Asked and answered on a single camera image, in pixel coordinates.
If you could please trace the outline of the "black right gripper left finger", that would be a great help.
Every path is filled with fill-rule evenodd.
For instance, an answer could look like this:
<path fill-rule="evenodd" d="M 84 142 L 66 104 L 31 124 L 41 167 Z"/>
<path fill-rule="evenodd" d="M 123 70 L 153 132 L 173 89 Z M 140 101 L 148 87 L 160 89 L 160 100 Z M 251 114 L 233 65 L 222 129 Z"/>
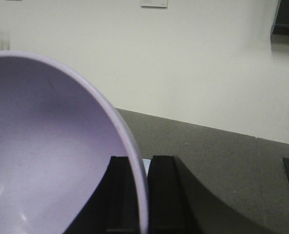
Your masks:
<path fill-rule="evenodd" d="M 66 234 L 138 234 L 135 181 L 126 156 L 113 156 L 98 187 Z"/>

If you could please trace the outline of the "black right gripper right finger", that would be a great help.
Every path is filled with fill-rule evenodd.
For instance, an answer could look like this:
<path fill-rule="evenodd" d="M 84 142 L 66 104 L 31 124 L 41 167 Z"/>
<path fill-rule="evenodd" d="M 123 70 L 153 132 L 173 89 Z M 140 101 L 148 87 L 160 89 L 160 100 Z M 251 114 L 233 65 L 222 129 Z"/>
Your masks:
<path fill-rule="evenodd" d="M 206 188 L 176 156 L 154 156 L 149 172 L 151 234 L 270 234 Z"/>

